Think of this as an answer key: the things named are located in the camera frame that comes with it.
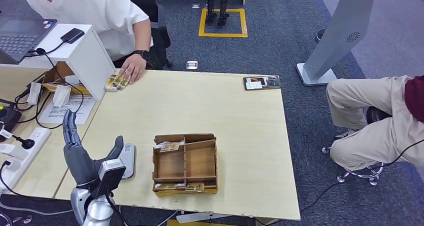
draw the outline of power strip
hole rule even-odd
[[[34,158],[39,153],[40,149],[44,146],[47,139],[52,134],[52,131],[47,128],[43,127],[37,127],[34,129],[34,131],[31,133],[31,135],[28,137],[28,139],[34,140],[35,144],[32,148],[26,149],[25,151],[28,152],[28,156],[20,161],[21,167],[18,170],[10,170],[7,166],[3,168],[3,171],[1,172],[1,176],[9,188],[14,189],[16,184],[18,184],[19,180],[22,178],[22,176],[27,171],[30,164],[33,162]],[[6,159],[7,161],[12,162],[13,160],[18,160],[13,157],[9,157]],[[0,192],[5,193],[7,191],[5,185],[0,182]]]

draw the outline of cardboard box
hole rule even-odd
[[[42,85],[44,88],[48,89],[50,92],[54,93],[56,87],[58,85],[67,86],[64,81],[62,81],[61,77],[59,77],[58,72],[62,78],[65,76],[74,75],[74,72],[69,68],[69,66],[65,62],[57,62],[56,69],[52,68],[45,73],[44,80],[42,81]],[[84,95],[90,95],[90,92],[84,85],[76,85],[77,89],[81,90]],[[71,95],[80,95],[81,93],[73,87],[70,87]]]
[[[179,143],[176,149],[153,148],[153,192],[157,196],[218,192],[217,138],[211,134],[170,134],[154,137],[156,145]]]

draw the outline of light wood tabletop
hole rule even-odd
[[[39,68],[17,68],[0,67],[0,98],[8,101],[14,101],[15,97],[21,94],[26,85],[37,78],[46,69]],[[87,119],[85,125],[79,125],[78,133],[83,138],[91,120],[99,106],[97,102]],[[20,108],[26,108],[26,105],[20,105]],[[32,118],[36,114],[36,107],[22,112],[20,121]],[[56,124],[43,124],[47,127],[55,127]],[[13,133],[23,139],[28,138],[35,128],[40,127],[35,120],[19,124],[13,130]],[[14,139],[8,139],[5,143],[20,146],[20,142]],[[17,193],[43,198],[52,198],[67,170],[64,159],[63,147],[65,145],[62,127],[53,129],[47,142],[39,151],[34,161],[29,165],[27,171],[13,189]],[[3,162],[7,156],[0,154],[0,161]]]
[[[119,135],[136,145],[135,175],[114,191],[116,203],[300,220],[281,91],[245,91],[245,76],[147,70],[124,91],[107,92],[82,142],[93,159]],[[217,138],[218,193],[157,197],[155,135],[193,133]],[[68,172],[55,197],[68,200],[75,185]]]

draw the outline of card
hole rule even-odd
[[[267,86],[267,79],[266,77],[250,77],[247,80],[248,82],[260,82],[262,86]]]
[[[161,183],[155,189],[157,190],[174,190],[177,188],[178,183]]]
[[[278,75],[261,76],[261,77],[244,77],[244,90],[269,90],[281,88],[280,77]]]
[[[162,146],[160,149],[160,153],[163,152],[169,152],[169,151],[175,151],[180,148],[180,142],[169,142]]]
[[[125,80],[122,76],[112,74],[107,80],[104,89],[109,92],[116,92],[117,90],[124,90],[128,85],[128,80]]]
[[[185,191],[203,191],[205,190],[204,182],[191,182],[185,187]]]

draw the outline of shoe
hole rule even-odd
[[[349,128],[345,133],[343,133],[343,134],[340,134],[340,135],[336,135],[335,136],[335,138],[336,139],[343,139],[343,138],[346,138],[347,136],[349,136],[349,135],[351,135],[351,134],[354,134],[354,133],[356,133],[356,132],[358,132],[359,131],[359,129],[352,129],[352,128]]]

